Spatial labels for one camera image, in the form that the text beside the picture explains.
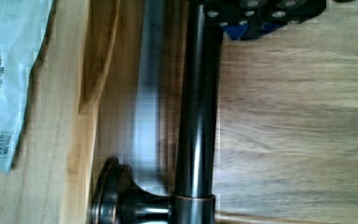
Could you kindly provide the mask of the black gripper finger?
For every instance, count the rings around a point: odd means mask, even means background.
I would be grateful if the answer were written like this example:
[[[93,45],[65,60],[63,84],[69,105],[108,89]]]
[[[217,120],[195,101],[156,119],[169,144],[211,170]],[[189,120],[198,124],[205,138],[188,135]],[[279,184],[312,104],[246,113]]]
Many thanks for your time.
[[[231,40],[255,40],[321,15],[326,0],[205,0],[207,21]]]

